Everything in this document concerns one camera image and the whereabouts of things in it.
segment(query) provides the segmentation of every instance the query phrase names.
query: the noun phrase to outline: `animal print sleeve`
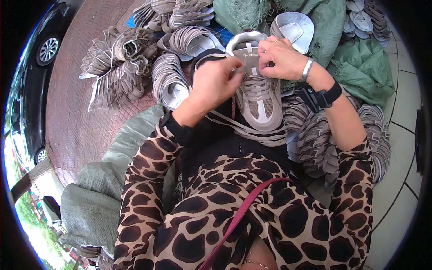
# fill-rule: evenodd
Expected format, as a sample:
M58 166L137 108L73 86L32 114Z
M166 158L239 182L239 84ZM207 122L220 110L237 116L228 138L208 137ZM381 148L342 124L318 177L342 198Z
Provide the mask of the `animal print sleeve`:
M126 172L113 269L127 269L133 264L133 258L163 223L163 179L183 146L176 144L174 135L160 123Z
M332 211L330 235L333 235L333 239L330 240L330 253L332 242L347 241L348 243L349 241L353 248L340 250L338 253L339 256L351 255L348 265L352 268L364 264L372 233L373 164L367 140L351 151L339 150L339 158L339 176L330 204L330 211ZM341 236L346 233L352 239Z

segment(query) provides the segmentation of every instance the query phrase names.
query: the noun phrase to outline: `woman's hand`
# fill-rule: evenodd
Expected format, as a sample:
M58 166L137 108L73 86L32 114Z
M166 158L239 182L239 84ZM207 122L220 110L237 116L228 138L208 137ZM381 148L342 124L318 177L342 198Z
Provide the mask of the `woman's hand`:
M260 41L258 54L260 56L259 71L261 75L270 78L300 80L305 69L308 57L300 54L291 45L288 39L280 39L270 36L265 41ZM275 66L268 67L272 61ZM318 63L313 62L306 82L315 91L329 90L333 84L333 77Z
M234 95L244 73L243 63L237 57L205 62L194 74L191 94L172 112L173 118L181 126L195 126Z
M301 79L308 57L294 50L288 39L276 40L277 37L272 35L258 44L261 75L286 80ZM268 67L270 61L275 64L274 67Z

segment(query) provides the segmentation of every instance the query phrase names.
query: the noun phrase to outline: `silver bangle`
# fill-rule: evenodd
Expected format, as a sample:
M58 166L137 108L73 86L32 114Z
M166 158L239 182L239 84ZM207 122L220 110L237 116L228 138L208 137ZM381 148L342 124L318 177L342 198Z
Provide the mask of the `silver bangle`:
M302 74L302 80L306 81L306 79L308 78L309 75L309 71L311 71L311 67L312 67L312 63L314 62L314 60L312 58L309 57L305 69L303 70L303 74Z

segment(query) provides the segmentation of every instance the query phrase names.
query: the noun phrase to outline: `car window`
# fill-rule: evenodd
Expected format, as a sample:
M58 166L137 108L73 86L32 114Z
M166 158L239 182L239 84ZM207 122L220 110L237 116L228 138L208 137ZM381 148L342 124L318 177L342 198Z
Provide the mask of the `car window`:
M11 130L14 133L20 133L20 124L19 124L19 109L21 105L21 96L19 92L15 95L12 106L10 108L10 122L11 122Z

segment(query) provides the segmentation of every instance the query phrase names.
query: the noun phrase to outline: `white tile floor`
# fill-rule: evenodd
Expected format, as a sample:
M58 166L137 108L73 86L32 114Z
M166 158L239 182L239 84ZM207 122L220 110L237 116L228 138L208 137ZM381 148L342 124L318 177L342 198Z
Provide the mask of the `white tile floor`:
M400 35L392 24L393 37L384 49L389 57L396 92L388 99L384 118L392 147L389 170L373 189L372 241L365 269L381 270L397 251L417 208L422 177L416 172L414 131L420 88L416 70ZM328 206L332 190L323 180L308 185L311 194Z

